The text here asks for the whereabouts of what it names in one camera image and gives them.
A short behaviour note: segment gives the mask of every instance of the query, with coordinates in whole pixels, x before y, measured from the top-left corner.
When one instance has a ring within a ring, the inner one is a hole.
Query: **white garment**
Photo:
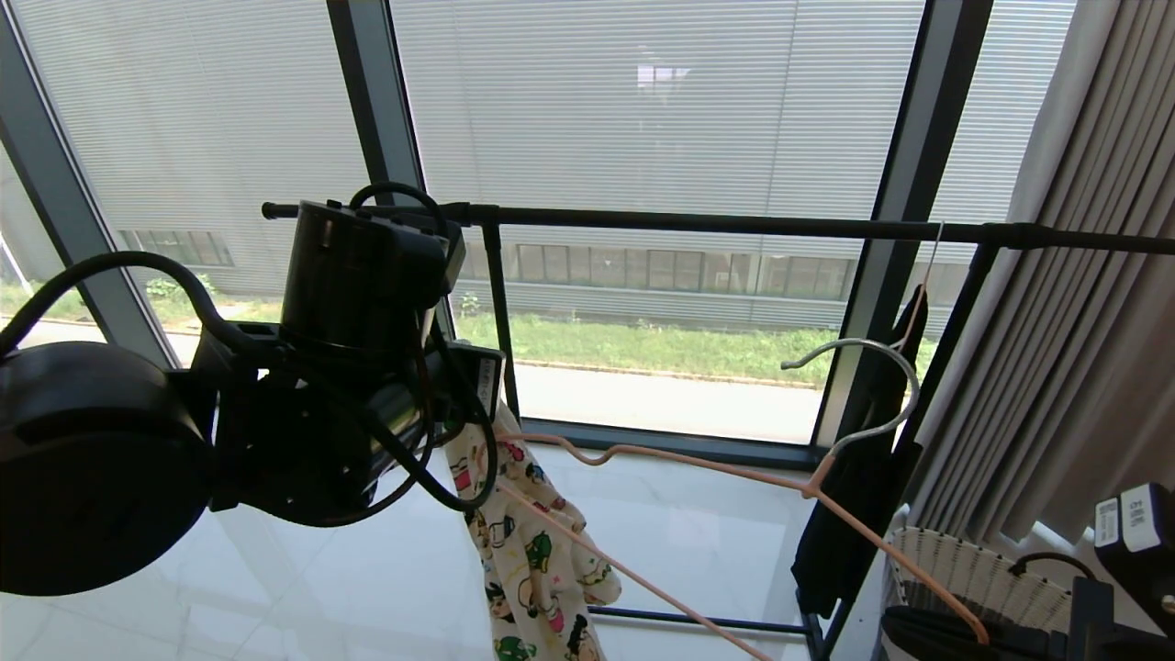
[[[494,431],[519,433],[498,405]],[[559,495],[524,444],[498,443],[498,481],[584,539],[583,514]],[[457,493],[472,498],[485,484],[485,436],[466,425],[445,446]],[[481,510],[465,515],[485,569],[494,650],[498,661],[604,661],[589,603],[612,603],[620,581],[611,565],[572,544],[558,530],[495,490]]]

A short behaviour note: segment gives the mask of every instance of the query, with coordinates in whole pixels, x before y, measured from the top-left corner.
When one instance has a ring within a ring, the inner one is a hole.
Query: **clothing rack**
[[[498,336],[498,348],[505,355],[505,392],[506,404],[518,414],[518,391],[515,382],[513,351],[510,342],[510,315],[506,302],[505,270],[502,262],[502,234],[504,224],[546,225],[546,227],[584,227],[613,229],[660,229],[677,231],[711,231],[725,234],[770,234],[791,236],[821,236],[842,238],[865,238],[874,241],[934,241],[952,243],[973,243],[976,245],[972,256],[967,277],[955,301],[954,308],[939,339],[939,346],[927,367],[922,382],[922,397],[914,409],[913,416],[898,440],[898,447],[914,443],[914,436],[921,426],[927,407],[942,379],[944,371],[954,353],[962,333],[962,328],[971,316],[980,289],[1001,249],[1035,250],[1042,248],[1085,248],[1094,250],[1127,251],[1154,255],[1175,255],[1175,238],[1149,236],[1126,236],[1119,234],[1099,234],[1092,231],[1069,231],[1027,223],[929,223],[922,221],[878,222],[860,220],[812,220],[795,217],[761,217],[666,214],[643,211],[602,211],[575,209],[533,209],[503,208],[490,204],[470,204],[464,202],[442,204],[446,217],[465,225],[479,227],[485,242],[485,251],[490,268],[490,291],[494,302],[494,313]],[[826,661],[832,654],[848,621],[848,614],[860,593],[858,582],[852,595],[841,599],[824,630],[814,613],[801,613],[801,625],[778,622],[757,622],[711,618],[721,626],[732,629],[760,633],[798,634],[806,639],[808,654],[813,660]],[[662,613],[656,611],[634,611],[627,608],[591,607],[598,615],[627,618],[636,620],[653,620],[692,625],[685,615]]]

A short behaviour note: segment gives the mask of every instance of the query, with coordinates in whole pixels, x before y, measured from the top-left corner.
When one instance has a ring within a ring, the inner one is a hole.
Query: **sidewalk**
[[[102,342],[102,335],[94,325],[42,321],[21,346],[65,340]],[[196,336],[168,340],[181,362],[192,360]],[[529,418],[785,444],[808,443],[821,398],[805,389],[525,365],[516,375]]]

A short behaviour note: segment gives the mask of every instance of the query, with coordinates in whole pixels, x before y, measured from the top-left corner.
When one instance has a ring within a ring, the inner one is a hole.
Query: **basket handle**
[[[1081,562],[1080,560],[1077,560],[1075,558],[1069,558],[1068,555],[1065,555],[1063,553],[1055,553],[1055,552],[1052,552],[1052,551],[1042,551],[1040,553],[1029,553],[1029,554],[1026,554],[1026,555],[1021,557],[1020,560],[1016,560],[1015,565],[1013,565],[1012,567],[1008,567],[1008,572],[1010,572],[1013,576],[1021,576],[1021,575],[1023,575],[1025,572],[1028,571],[1028,564],[1032,562],[1032,561],[1034,561],[1034,560],[1059,560],[1061,562],[1065,562],[1066,565],[1072,565],[1072,566],[1076,567],[1090,581],[1096,581],[1097,580],[1097,578],[1094,575],[1094,571],[1090,569],[1089,566],[1086,565],[1085,562]]]

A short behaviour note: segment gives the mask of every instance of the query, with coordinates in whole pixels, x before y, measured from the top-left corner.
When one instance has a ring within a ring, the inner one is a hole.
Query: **gray curtain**
[[[1175,6],[1081,2],[1009,220],[1175,235]],[[919,443],[911,522],[979,541],[1040,521],[1075,540],[1094,504],[1175,484],[1175,258],[1001,255]]]

